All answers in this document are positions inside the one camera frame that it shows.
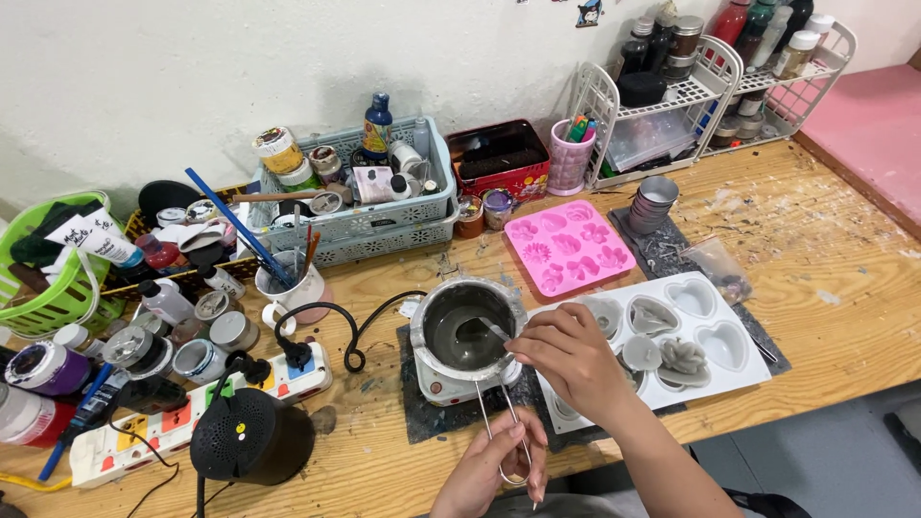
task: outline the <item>blue paint bottle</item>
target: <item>blue paint bottle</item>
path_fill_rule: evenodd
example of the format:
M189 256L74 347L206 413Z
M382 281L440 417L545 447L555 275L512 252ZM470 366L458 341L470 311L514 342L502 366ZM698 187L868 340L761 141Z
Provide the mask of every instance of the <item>blue paint bottle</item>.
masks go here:
M384 92L374 92L371 107L365 111L365 134L361 146L369 159L387 158L387 147L391 143L391 124L393 115L388 110L391 96Z

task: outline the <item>power strip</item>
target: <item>power strip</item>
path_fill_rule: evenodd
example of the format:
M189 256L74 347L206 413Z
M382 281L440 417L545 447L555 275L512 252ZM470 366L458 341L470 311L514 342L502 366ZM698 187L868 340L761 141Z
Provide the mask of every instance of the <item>power strip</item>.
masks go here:
M288 367L285 355L278 355L269 360L272 372L260 386L247 385L243 375L237 372L227 378L221 394L231 395L249 386L293 405L328 389L332 385L330 358L320 344L311 342L309 345L313 358L303 371ZM189 404L175 412L153 416L133 414L113 424L140 435L157 448L160 456L169 457L189 447L198 419L214 398L215 385L217 382L189 392ZM78 435L70 447L70 469L75 488L97 488L156 460L142 442L108 425Z

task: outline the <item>mug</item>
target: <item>mug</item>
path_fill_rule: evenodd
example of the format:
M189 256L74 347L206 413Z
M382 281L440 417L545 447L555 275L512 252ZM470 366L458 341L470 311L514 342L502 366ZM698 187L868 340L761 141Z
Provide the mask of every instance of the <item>mug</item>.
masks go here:
M293 273L295 257L293 250L276 253L273 257L289 274L292 274L292 277L297 276L297 273ZM298 252L297 266L302 266L304 260L305 255ZM256 289L271 301L262 308L262 321L272 329L277 324L275 313L281 316L297 306L310 302L332 302L332 290L326 286L323 277L320 276L320 272L317 271L316 266L313 264L310 265L304 278L288 291L269 293L271 282L272 276L260 266L259 271L256 272ZM330 312L329 308L313 308L294 315L282 327L282 336L293 335L298 323L312 324L326 316L328 312Z

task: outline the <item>white wall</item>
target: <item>white wall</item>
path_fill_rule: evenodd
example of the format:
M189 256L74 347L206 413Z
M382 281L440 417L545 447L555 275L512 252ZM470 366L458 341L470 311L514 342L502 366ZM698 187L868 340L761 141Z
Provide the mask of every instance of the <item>white wall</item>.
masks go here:
M561 117L577 63L607 61L653 2L580 0L43 2L0 6L0 217L102 188L124 214L145 182L245 182L249 142L361 122L375 89L395 115L419 107L442 134L515 117ZM720 0L676 0L712 17ZM917 0L817 0L858 34L852 71L904 63L921 41Z

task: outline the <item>green plastic basket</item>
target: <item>green plastic basket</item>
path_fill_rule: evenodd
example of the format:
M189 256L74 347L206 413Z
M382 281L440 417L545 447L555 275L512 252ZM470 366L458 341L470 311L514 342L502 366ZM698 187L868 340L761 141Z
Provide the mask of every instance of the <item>green plastic basket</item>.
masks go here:
M13 263L10 246L38 227L55 202L77 205L93 200L109 208L109 197L105 193L70 194L31 206L9 224L0 237L0 308L16 296L21 284L9 273ZM0 310L0 325L26 339L49 336L72 323L80 323L92 333L102 331L109 322L121 316L125 305L125 300L104 300L99 296L99 282L109 272L110 265L101 257L73 250L61 275L44 293L21 305Z

